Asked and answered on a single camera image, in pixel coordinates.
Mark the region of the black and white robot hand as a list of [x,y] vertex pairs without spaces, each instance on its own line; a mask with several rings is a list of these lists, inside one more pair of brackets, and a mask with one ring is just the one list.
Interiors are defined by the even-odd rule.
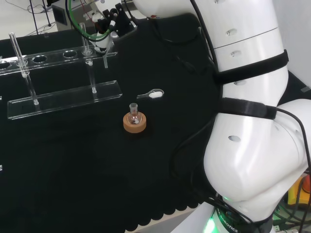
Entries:
[[122,37],[136,29],[120,0],[87,0],[97,29],[94,47],[97,53],[106,54],[114,37]]

